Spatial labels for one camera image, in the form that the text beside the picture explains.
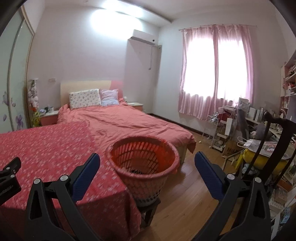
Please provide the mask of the red floral blanket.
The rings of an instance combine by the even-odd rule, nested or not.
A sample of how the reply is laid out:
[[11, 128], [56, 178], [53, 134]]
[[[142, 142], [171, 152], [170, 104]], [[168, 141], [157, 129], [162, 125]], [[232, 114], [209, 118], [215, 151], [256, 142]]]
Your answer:
[[19, 236], [25, 234], [25, 209], [32, 183], [55, 181], [83, 165], [91, 154], [100, 167], [77, 203], [87, 223], [103, 240], [131, 240], [140, 231], [135, 201], [104, 156], [106, 140], [96, 142], [83, 122], [60, 123], [1, 134], [1, 166], [21, 160], [16, 178], [21, 191], [1, 206], [1, 219]]

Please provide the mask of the yellow bag with newspaper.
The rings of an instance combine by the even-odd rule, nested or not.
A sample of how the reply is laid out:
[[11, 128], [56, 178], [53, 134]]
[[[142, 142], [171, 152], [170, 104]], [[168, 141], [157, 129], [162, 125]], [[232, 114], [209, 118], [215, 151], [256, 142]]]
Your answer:
[[[255, 140], [255, 139], [249, 139], [246, 140], [243, 137], [237, 138], [237, 146], [242, 147], [244, 151], [240, 155], [237, 164], [235, 166], [236, 169], [238, 169], [239, 165], [244, 161], [247, 164], [250, 164], [252, 159], [254, 158], [254, 155], [259, 147], [259, 144], [261, 141]], [[261, 170], [264, 165], [267, 163], [269, 158], [271, 157], [271, 154], [275, 150], [277, 145], [277, 142], [267, 142], [265, 141], [263, 144], [263, 147], [259, 153], [259, 156], [257, 157], [254, 168]], [[283, 154], [283, 157], [280, 159], [279, 163], [277, 164], [276, 168], [273, 170], [273, 175], [279, 175], [283, 168], [288, 163], [288, 160], [290, 159], [290, 155], [287, 153]]]

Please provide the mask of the pink white nightstand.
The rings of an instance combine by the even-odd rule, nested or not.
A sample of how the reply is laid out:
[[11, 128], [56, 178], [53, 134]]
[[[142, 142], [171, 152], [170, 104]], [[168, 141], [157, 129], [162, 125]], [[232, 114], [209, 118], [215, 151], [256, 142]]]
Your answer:
[[55, 110], [51, 113], [46, 113], [44, 116], [41, 116], [40, 122], [41, 126], [55, 125], [58, 121], [58, 111]]

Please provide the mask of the hanging plush toy column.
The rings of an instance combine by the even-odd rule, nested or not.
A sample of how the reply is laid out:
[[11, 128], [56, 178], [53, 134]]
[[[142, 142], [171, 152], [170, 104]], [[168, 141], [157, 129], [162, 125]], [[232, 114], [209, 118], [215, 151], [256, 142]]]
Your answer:
[[28, 114], [31, 127], [38, 127], [40, 123], [39, 113], [39, 98], [37, 91], [37, 80], [30, 79], [27, 83], [27, 103], [28, 103]]

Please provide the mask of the dark wooden stool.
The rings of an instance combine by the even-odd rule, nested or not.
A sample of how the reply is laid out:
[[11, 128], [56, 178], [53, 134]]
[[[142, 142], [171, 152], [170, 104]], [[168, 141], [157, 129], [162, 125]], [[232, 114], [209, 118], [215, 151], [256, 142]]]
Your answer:
[[161, 203], [159, 198], [155, 202], [148, 206], [138, 206], [138, 210], [141, 213], [141, 224], [140, 228], [146, 228], [151, 225], [154, 214], [156, 213], [158, 205]]

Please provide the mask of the beige pink headboard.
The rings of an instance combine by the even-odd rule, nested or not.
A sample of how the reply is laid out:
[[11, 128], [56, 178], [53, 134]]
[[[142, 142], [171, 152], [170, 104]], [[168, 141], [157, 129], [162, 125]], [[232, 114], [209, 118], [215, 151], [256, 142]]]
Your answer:
[[114, 90], [117, 89], [118, 101], [123, 98], [123, 82], [121, 80], [83, 80], [62, 82], [60, 84], [61, 106], [70, 105], [69, 93], [86, 91], [91, 89]]

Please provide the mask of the white floral pillow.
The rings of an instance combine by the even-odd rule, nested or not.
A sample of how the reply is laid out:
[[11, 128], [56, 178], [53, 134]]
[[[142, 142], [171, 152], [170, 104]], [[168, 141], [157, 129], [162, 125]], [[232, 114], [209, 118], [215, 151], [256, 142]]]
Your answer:
[[90, 106], [100, 106], [101, 99], [99, 89], [82, 90], [69, 93], [71, 109], [85, 108]]

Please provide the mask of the coral pink duvet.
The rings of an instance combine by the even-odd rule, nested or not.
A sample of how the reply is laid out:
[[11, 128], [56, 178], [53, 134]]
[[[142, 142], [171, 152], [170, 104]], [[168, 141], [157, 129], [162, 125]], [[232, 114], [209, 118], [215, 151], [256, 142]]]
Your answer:
[[137, 110], [123, 101], [119, 105], [74, 110], [66, 104], [59, 109], [58, 123], [71, 122], [85, 123], [101, 151], [129, 136], [162, 138], [176, 147], [180, 159], [185, 158], [186, 151], [193, 153], [196, 147], [195, 138], [188, 130]]

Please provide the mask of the orange plastic laundry basket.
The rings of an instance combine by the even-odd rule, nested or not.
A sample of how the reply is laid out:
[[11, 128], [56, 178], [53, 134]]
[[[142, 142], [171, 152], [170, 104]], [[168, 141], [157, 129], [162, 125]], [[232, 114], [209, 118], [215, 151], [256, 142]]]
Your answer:
[[105, 156], [140, 207], [156, 201], [168, 176], [180, 166], [175, 146], [156, 137], [122, 138], [108, 146]]

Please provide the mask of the striped pink pillow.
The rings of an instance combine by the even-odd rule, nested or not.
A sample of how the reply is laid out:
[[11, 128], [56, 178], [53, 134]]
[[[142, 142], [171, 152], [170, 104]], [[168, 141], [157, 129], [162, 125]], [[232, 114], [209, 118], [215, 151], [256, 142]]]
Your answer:
[[110, 106], [110, 105], [119, 105], [118, 101], [118, 90], [99, 90], [101, 105]]

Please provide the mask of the floral sliding wardrobe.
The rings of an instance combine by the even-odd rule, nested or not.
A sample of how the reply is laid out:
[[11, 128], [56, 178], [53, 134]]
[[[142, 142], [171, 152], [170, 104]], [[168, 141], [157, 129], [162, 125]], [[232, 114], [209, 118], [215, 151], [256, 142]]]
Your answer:
[[1, 133], [28, 127], [26, 82], [32, 39], [32, 31], [18, 10], [1, 35]]

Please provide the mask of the right side nightstand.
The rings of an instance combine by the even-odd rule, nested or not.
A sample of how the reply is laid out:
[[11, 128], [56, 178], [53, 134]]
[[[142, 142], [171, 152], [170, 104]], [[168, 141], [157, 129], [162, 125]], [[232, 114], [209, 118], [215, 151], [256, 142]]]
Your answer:
[[138, 102], [128, 102], [127, 104], [129, 106], [137, 109], [137, 110], [144, 111], [144, 105], [141, 104], [141, 103], [138, 103]]

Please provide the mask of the pink window curtain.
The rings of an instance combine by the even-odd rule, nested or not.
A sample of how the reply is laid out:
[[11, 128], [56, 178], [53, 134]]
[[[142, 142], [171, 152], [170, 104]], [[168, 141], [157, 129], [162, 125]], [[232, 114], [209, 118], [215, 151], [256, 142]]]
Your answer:
[[249, 25], [182, 29], [178, 112], [199, 120], [239, 99], [254, 100], [254, 57]]

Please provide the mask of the wall bookshelf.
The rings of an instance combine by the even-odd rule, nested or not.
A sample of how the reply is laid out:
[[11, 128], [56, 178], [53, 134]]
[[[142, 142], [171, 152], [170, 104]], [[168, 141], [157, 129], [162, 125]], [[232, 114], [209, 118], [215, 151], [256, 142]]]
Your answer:
[[280, 113], [292, 120], [295, 116], [295, 51], [281, 67]]

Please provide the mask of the white wall air conditioner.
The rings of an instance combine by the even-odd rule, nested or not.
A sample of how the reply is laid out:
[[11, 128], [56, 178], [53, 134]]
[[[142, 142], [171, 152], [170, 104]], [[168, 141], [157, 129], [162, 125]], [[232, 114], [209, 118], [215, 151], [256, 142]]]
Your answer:
[[135, 40], [141, 43], [145, 43], [151, 46], [154, 46], [157, 43], [157, 39], [155, 36], [139, 31], [139, 30], [134, 30], [133, 34], [129, 38], [130, 40]]

